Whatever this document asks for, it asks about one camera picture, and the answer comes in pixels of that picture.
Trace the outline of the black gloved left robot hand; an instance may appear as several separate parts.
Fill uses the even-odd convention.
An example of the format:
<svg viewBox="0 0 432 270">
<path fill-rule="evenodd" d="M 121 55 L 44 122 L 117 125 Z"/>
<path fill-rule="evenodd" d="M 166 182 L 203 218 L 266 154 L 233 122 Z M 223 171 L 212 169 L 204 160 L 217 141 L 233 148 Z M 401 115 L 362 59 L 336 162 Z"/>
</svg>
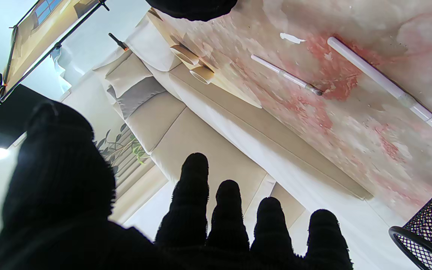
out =
<svg viewBox="0 0 432 270">
<path fill-rule="evenodd" d="M 0 270 L 351 270 L 348 245 L 329 210 L 310 217 L 307 252 L 296 255 L 279 200 L 264 198 L 254 241 L 243 223 L 238 184 L 223 181 L 207 230 L 209 163 L 187 156 L 155 241 L 109 217 L 113 168 L 90 123 L 46 101 L 29 118 L 2 206 Z"/>
</svg>

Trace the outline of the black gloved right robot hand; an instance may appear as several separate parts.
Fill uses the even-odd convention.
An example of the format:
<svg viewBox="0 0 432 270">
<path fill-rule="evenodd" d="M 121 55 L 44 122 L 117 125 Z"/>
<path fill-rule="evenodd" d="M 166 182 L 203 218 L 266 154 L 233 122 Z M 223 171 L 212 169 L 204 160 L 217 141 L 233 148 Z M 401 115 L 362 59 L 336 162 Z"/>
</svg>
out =
<svg viewBox="0 0 432 270">
<path fill-rule="evenodd" d="M 236 0 L 148 0 L 154 9 L 177 19 L 207 22 L 229 14 Z"/>
</svg>

